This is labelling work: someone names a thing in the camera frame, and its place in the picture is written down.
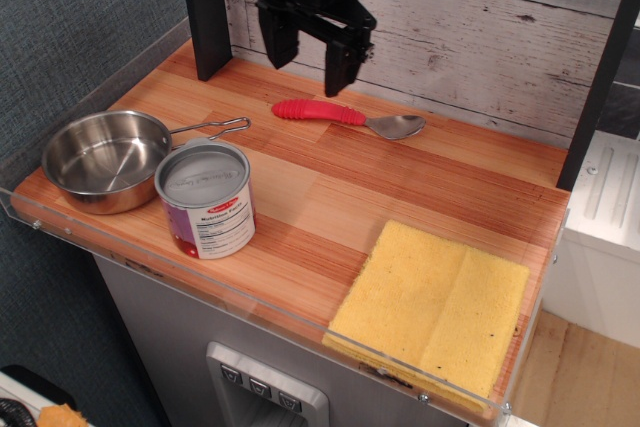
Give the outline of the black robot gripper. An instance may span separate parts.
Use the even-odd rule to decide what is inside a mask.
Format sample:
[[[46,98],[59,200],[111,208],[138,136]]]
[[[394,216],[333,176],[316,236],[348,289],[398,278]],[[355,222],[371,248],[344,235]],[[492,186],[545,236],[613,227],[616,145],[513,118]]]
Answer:
[[[372,55],[376,19],[359,0],[256,0],[266,54],[274,68],[291,62],[301,31],[327,45],[325,95],[337,96],[355,82]]]

